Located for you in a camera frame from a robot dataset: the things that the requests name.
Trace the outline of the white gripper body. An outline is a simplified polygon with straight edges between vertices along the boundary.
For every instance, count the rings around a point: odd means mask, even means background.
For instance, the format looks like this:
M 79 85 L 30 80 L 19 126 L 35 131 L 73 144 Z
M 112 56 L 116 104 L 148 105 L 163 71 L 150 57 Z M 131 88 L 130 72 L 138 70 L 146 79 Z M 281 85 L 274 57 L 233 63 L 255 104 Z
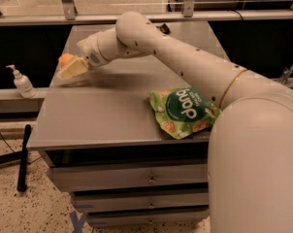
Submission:
M 108 63 L 98 46 L 100 35 L 101 33 L 95 33 L 77 42 L 82 58 L 91 68 L 98 68 Z

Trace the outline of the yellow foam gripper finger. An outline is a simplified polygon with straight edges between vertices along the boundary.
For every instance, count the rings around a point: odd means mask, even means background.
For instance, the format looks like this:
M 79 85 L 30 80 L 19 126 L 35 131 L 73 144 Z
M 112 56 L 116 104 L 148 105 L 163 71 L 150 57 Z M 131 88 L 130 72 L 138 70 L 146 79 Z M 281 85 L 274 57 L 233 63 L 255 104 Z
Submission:
M 62 80 L 70 80 L 88 71 L 87 63 L 80 57 L 73 58 L 64 66 L 60 66 L 57 77 Z

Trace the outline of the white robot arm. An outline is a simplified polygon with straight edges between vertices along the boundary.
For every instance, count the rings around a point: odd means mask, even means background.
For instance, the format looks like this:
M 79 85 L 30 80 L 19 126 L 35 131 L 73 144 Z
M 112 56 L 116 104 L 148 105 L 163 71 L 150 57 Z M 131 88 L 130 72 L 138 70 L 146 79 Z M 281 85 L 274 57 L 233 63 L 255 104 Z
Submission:
M 221 109 L 208 153 L 212 233 L 293 233 L 293 90 L 162 33 L 136 12 L 63 54 L 59 77 L 152 54 Z

